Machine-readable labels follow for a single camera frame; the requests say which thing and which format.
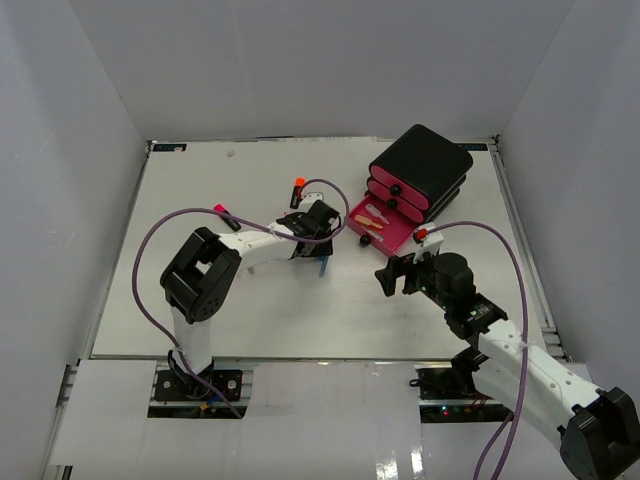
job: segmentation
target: cable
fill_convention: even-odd
[[[342,200],[344,201],[344,207],[345,207],[346,215],[349,215],[349,211],[350,211],[349,200],[347,200],[346,195],[342,192],[342,190],[340,190],[340,188],[335,183],[330,182],[329,180],[324,180],[322,178],[313,178],[311,180],[308,180],[300,188],[300,191],[302,192],[305,189],[305,187],[307,187],[308,185],[310,185],[312,183],[324,183],[325,185],[329,185],[331,188],[333,188],[342,197]],[[180,343],[178,342],[178,339],[169,330],[167,330],[164,326],[162,326],[162,324],[160,322],[158,322],[153,317],[151,312],[149,312],[149,310],[147,310],[147,307],[144,306],[144,304],[142,303],[142,299],[140,298],[140,291],[138,289],[138,271],[140,270],[140,262],[142,260],[142,254],[144,253],[145,249],[147,248],[147,245],[149,244],[149,241],[151,240],[151,237],[156,233],[156,231],[162,225],[167,223],[169,220],[171,220],[172,218],[178,217],[180,215],[185,215],[187,213],[206,213],[206,214],[209,214],[209,215],[216,215],[218,217],[235,220],[238,223],[242,223],[242,224],[247,225],[249,227],[253,227],[256,230],[260,230],[262,232],[273,233],[274,235],[276,235],[278,237],[286,238],[287,240],[293,240],[295,242],[303,242],[303,243],[312,243],[312,244],[320,244],[320,243],[328,242],[329,240],[331,240],[331,239],[335,238],[336,236],[338,236],[344,230],[344,228],[347,226],[347,224],[345,222],[342,225],[340,225],[338,228],[333,230],[333,232],[331,232],[331,234],[328,237],[316,240],[316,239],[311,239],[311,238],[296,237],[294,235],[289,235],[289,234],[278,232],[278,231],[275,231],[275,230],[271,231],[268,227],[265,227],[264,225],[260,225],[259,223],[251,222],[249,220],[245,220],[243,218],[236,217],[235,215],[222,213],[222,212],[218,212],[218,211],[215,211],[215,210],[209,210],[207,208],[183,208],[182,210],[177,210],[175,212],[169,213],[168,215],[165,215],[160,220],[158,220],[151,227],[151,229],[149,229],[147,234],[142,239],[142,243],[140,243],[140,247],[138,248],[138,253],[136,253],[136,257],[135,257],[135,260],[133,262],[133,269],[131,271],[131,290],[133,292],[133,299],[135,300],[136,305],[138,306],[138,308],[140,309],[142,314],[146,317],[146,319],[149,320],[149,322],[151,322],[151,324],[154,327],[156,327],[158,330],[160,330],[162,333],[164,333],[165,336],[167,336],[167,338],[169,338],[169,340],[171,340],[171,343],[173,343],[173,346],[174,346],[176,352],[178,352],[180,360],[182,361],[182,364],[184,365],[185,369],[187,370],[187,373],[189,375],[191,375],[194,378],[194,380],[196,380],[198,383],[200,383],[201,385],[204,385],[209,390],[211,390],[215,395],[217,395],[220,398],[220,400],[222,400],[227,405],[227,407],[229,407],[229,409],[233,412],[233,414],[236,417],[242,418],[240,413],[238,413],[238,411],[235,409],[235,407],[231,404],[231,402],[229,400],[227,400],[227,397],[225,397],[222,394],[222,392],[220,392],[220,390],[218,390],[211,383],[207,382],[205,379],[199,377],[198,374],[196,374],[193,371],[193,369],[191,368],[191,365],[189,365],[189,362],[187,361],[186,357],[184,356],[184,353],[182,353],[182,348],[180,347]]]
[[[520,271],[520,266],[518,265],[518,261],[516,259],[515,253],[513,252],[513,249],[509,245],[509,242],[507,242],[507,239],[504,238],[504,236],[500,232],[498,232],[495,228],[480,222],[472,222],[472,221],[465,220],[461,222],[447,223],[446,225],[441,225],[439,227],[432,228],[431,230],[428,231],[428,233],[435,233],[441,230],[446,230],[448,228],[459,227],[459,226],[472,226],[472,227],[482,228],[483,230],[487,230],[493,233],[496,237],[498,237],[498,239],[502,242],[504,247],[507,249],[507,252],[509,253],[509,257],[511,257],[511,261],[513,262],[513,267],[515,268],[515,271],[516,271],[516,277],[518,278],[518,286],[520,287],[520,298],[522,300],[522,341],[526,345],[529,339],[529,312],[527,310],[527,294],[524,287],[524,279],[522,278],[522,272]],[[493,471],[493,474],[491,475],[491,480],[497,480],[498,477],[500,476],[500,473],[502,472],[502,469],[504,468],[505,463],[507,463],[507,457],[509,456],[509,452],[511,451],[511,446],[513,445],[513,439],[516,436],[516,430],[518,429],[518,423],[520,422],[520,416],[522,415],[522,407],[524,405],[524,393],[525,393],[525,385],[527,383],[528,361],[529,361],[529,349],[524,348],[522,350],[522,366],[520,368],[520,385],[518,387],[518,399],[516,401],[516,408],[513,413],[513,422],[511,423],[511,428],[509,429],[507,441],[504,444],[504,448],[502,450],[502,454],[500,455],[500,459],[498,460],[496,468]],[[500,426],[500,428],[495,434],[496,438],[500,435],[500,433],[502,433],[502,430],[504,430],[506,423],[507,422],[505,421],[505,423]],[[485,447],[487,452],[493,446],[492,442],[495,442],[494,438],[492,438],[489,441],[489,444]],[[476,470],[473,474],[473,480],[478,480],[478,477],[480,475],[480,468],[482,467],[483,461],[484,461],[484,457],[481,456],[480,459],[478,460],[478,463],[476,464]]]
[[[509,415],[507,415],[507,418],[505,418],[504,421],[500,424],[500,426],[498,427],[498,430],[496,430],[496,432],[493,434],[493,436],[489,440],[489,443],[485,445],[484,449],[482,450],[482,453],[480,454],[480,458],[478,459],[478,463],[476,464],[476,468],[473,472],[473,478],[478,478],[478,476],[480,475],[480,469],[482,468],[482,464],[484,463],[485,458],[487,458],[487,455],[489,454],[489,450],[491,450],[491,447],[493,447],[493,444],[496,443],[496,440],[498,440],[498,437],[500,437],[500,435],[506,428],[507,424],[512,419],[513,419],[513,413],[509,412]]]

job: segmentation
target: black label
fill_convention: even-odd
[[[186,143],[156,143],[153,145],[154,152],[184,152],[186,149]]]
[[[489,150],[486,143],[456,143],[456,145],[470,152],[486,152]]]

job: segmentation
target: white floor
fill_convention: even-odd
[[[50,464],[73,465],[72,480],[458,480],[498,427],[420,424],[413,365],[358,362],[260,365],[243,420],[147,419],[154,371],[151,361],[83,361]],[[500,478],[573,478],[520,425]]]
[[[159,218],[185,207],[223,203],[234,214],[267,224],[288,209],[296,177],[337,183],[355,205],[366,189],[368,164],[389,142],[372,138],[306,141],[189,143],[185,152],[152,153],[93,347],[94,358],[158,357],[168,340],[138,311],[131,267],[140,241]],[[460,196],[438,218],[485,222],[516,246],[489,152],[474,152],[474,166]],[[343,211],[328,188],[325,199]],[[228,232],[220,219],[189,215],[172,220],[154,238],[142,261],[140,290],[153,314],[172,328],[160,274],[197,227]],[[469,260],[478,290],[521,322],[518,285],[507,253],[490,234],[461,227],[444,232],[445,251]],[[386,258],[361,249],[345,230],[335,241],[325,278],[319,264],[294,260],[259,266],[236,279],[214,317],[211,353],[240,358],[442,359],[466,344],[425,297],[386,298],[374,278]],[[529,296],[532,341],[542,344],[536,298]]]

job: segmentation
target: red marker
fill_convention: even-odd
[[[304,182],[305,180],[302,177],[298,177],[296,179],[293,192],[291,192],[291,203],[289,203],[289,208],[293,208],[295,210],[300,205],[300,200],[302,200],[302,186],[304,185]]]
[[[227,215],[231,215],[229,213],[229,210],[227,210],[226,208],[224,208],[224,205],[222,204],[218,204],[215,207],[213,207],[213,209],[216,212],[220,212],[220,213],[226,213]],[[225,218],[225,217],[220,217],[222,219],[222,221],[224,223],[226,223],[227,225],[229,225],[229,228],[231,230],[233,230],[234,232],[238,232],[240,230],[242,230],[242,226],[240,226],[240,224],[238,222],[236,222],[233,218]]]

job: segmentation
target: small object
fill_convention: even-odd
[[[370,236],[378,240],[379,242],[384,242],[384,237],[382,235],[378,235],[376,232],[372,232],[371,230],[364,229]]]
[[[296,184],[293,187],[293,192],[291,192],[291,203],[289,203],[289,208],[293,208],[297,210],[300,205],[300,200],[302,200],[302,186],[305,183],[305,179],[302,177],[298,177],[296,179]]]
[[[322,257],[318,257],[322,265],[320,265],[320,278],[324,278],[325,273],[327,273],[327,265],[329,265],[329,256],[323,255]]]
[[[154,152],[184,152],[186,149],[186,143],[156,143],[153,145]]]
[[[229,210],[227,210],[226,208],[224,208],[224,205],[222,205],[222,204],[220,204],[220,203],[219,203],[218,205],[216,205],[215,207],[213,207],[213,209],[214,209],[216,212],[226,213],[227,215],[231,215],[231,214],[229,213]],[[238,222],[236,222],[233,218],[225,218],[225,217],[220,217],[220,218],[221,218],[221,219],[222,219],[222,221],[223,221],[224,223],[226,223],[226,224],[229,226],[229,228],[230,228],[231,230],[233,230],[234,232],[238,232],[238,231],[242,230],[242,226],[240,226],[240,224],[239,224]]]
[[[387,217],[385,217],[382,212],[380,210],[378,210],[375,206],[373,206],[370,203],[367,203],[364,207],[364,209],[369,212],[371,215],[373,215],[376,218],[379,218],[380,220],[382,220],[382,223],[385,223],[387,225],[389,225],[389,219]]]
[[[422,241],[427,238],[428,234],[429,232],[427,232],[426,228],[420,228],[413,233],[413,241],[416,243],[422,243]]]
[[[373,227],[373,228],[375,228],[377,230],[382,230],[384,228],[384,225],[380,225],[379,223],[374,222],[369,217],[365,217],[364,215],[356,215],[353,219],[356,222],[358,222],[360,225],[366,225],[367,227]]]

